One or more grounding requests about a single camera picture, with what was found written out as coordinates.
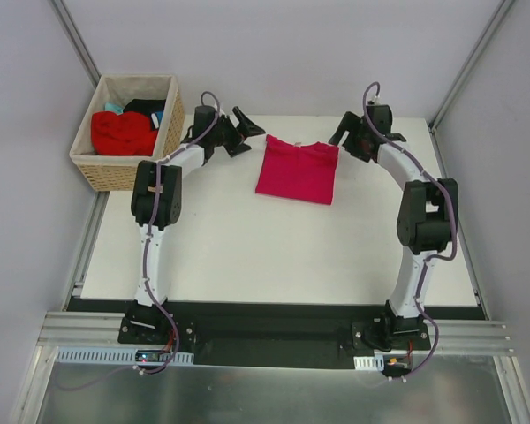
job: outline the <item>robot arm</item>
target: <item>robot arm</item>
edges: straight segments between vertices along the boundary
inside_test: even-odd
[[[178,220],[178,215],[180,215],[180,187],[181,180],[190,174],[193,170],[200,168],[204,164],[204,148],[200,146],[191,146],[182,152],[180,155],[175,156],[168,163],[162,167],[162,181],[163,183],[163,193],[159,200],[159,210],[163,211],[165,214],[170,215],[170,220],[163,222],[163,227],[161,225],[153,225],[151,228],[151,235],[149,235],[148,222],[151,218],[151,213],[153,212],[152,208],[144,208],[147,213],[140,214],[138,210],[138,196],[137,191],[140,186],[136,179],[136,185],[134,187],[133,199],[132,201],[132,212],[134,212],[134,204],[136,205],[135,216],[136,221],[140,225],[140,260],[141,266],[147,267],[149,271],[149,281],[150,288],[153,296],[159,303],[163,303],[167,298],[167,293],[169,292],[170,280],[167,277],[169,274],[168,264],[169,264],[169,244],[170,244],[170,233],[172,229],[170,228],[170,223],[175,223]],[[138,167],[138,176],[140,175],[141,166]],[[146,174],[153,174],[155,170],[154,163],[148,163],[144,172]],[[178,190],[174,190],[175,194],[173,196],[163,196],[164,193],[168,192],[168,186],[178,186]],[[149,249],[147,253],[144,254],[145,244],[150,239]],[[147,288],[143,279],[143,269],[140,269],[138,274],[138,284],[135,291],[135,299],[140,305],[150,307],[153,305],[153,301],[148,295]]]
[[[265,133],[238,107],[234,107],[232,111],[238,120],[237,126],[234,126],[229,116],[221,113],[215,126],[208,132],[208,127],[216,118],[216,108],[201,105],[195,109],[193,126],[189,128],[189,136],[184,143],[199,138],[203,133],[207,135],[195,145],[184,144],[181,147],[184,151],[180,155],[159,165],[160,195],[157,213],[151,228],[148,223],[154,210],[157,163],[143,161],[138,166],[133,187],[132,214],[140,230],[141,267],[135,292],[135,300],[139,305],[144,307],[153,305],[154,302],[149,294],[159,303],[163,303],[167,298],[170,288],[168,278],[169,247],[172,238],[170,226],[176,223],[180,216],[182,179],[206,164],[214,154],[216,147],[224,146],[230,157],[234,157],[251,149],[244,143],[247,137]],[[148,275],[151,293],[148,293],[145,275]]]
[[[376,129],[394,141],[399,148],[384,143],[373,134],[365,117],[346,112],[329,144],[337,145],[345,132],[343,147],[364,162],[373,160],[381,165],[403,190],[397,219],[398,239],[403,245],[403,258],[397,285],[385,305],[381,320],[362,332],[366,345],[384,352],[391,350],[393,341],[411,337],[423,330],[419,307],[435,267],[435,256],[451,241],[451,224],[446,202],[439,190],[403,152],[409,150],[401,134],[391,133],[392,113],[389,106],[370,103],[367,113]],[[458,185],[453,179],[439,179],[452,200],[457,221]],[[431,203],[436,210],[427,210]]]

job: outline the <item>white table surface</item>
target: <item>white table surface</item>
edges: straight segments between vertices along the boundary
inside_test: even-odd
[[[193,117],[187,116],[185,129]],[[251,117],[268,133],[303,145],[326,141],[340,117]],[[438,164],[426,121],[396,118],[433,175]],[[183,181],[183,210],[172,232],[169,299],[306,304],[382,304],[402,257],[396,221],[402,192],[374,163],[340,150],[331,206],[255,194],[265,137],[230,159],[216,150]],[[133,299],[140,274],[131,192],[112,192],[88,267],[83,299]],[[427,305],[475,306],[459,250],[435,267]]]

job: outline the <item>gray wall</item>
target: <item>gray wall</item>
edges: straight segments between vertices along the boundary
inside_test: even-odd
[[[435,114],[499,0],[65,0],[98,69],[173,72],[268,115],[342,115],[380,80],[400,117]]]
[[[438,129],[494,318],[512,324],[530,388],[530,0],[517,2]]]
[[[92,92],[46,0],[0,1],[0,423],[93,199],[68,158]]]

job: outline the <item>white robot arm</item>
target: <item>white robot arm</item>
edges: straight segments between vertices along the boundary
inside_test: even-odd
[[[361,333],[361,340],[384,352],[391,350],[393,341],[412,337],[423,330],[424,298],[435,267],[438,253],[452,241],[452,228],[447,203],[457,221],[458,185],[455,180],[430,181],[429,175],[413,161],[409,146],[401,134],[391,133],[392,113],[389,106],[369,103],[366,117],[346,112],[329,143],[338,145],[348,133],[343,148],[364,162],[381,165],[403,190],[397,219],[398,239],[403,245],[403,259],[397,285],[385,305],[381,319]],[[449,199],[444,198],[439,184]],[[427,211],[427,203],[436,210]]]
[[[174,166],[181,169],[181,177],[185,178],[193,170],[200,168],[204,164],[204,148],[200,146],[191,146],[187,148],[180,155],[171,159],[164,166]],[[169,244],[171,227],[164,227],[160,230],[153,226],[151,229],[151,236],[149,236],[148,224],[144,223],[140,226],[140,241],[141,241],[141,264],[145,262],[148,267],[150,288],[153,296],[159,303],[163,303],[167,299],[169,292],[170,280],[167,278],[167,265],[169,264]],[[144,246],[148,239],[151,239],[147,257],[144,258]],[[150,307],[153,301],[148,295],[148,289],[145,286],[143,278],[143,269],[140,269],[138,275],[138,285],[135,291],[135,299],[140,305]]]

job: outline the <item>folded pink shirt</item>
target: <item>folded pink shirt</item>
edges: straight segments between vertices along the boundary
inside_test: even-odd
[[[293,146],[268,135],[255,192],[331,205],[338,151],[324,143]]]

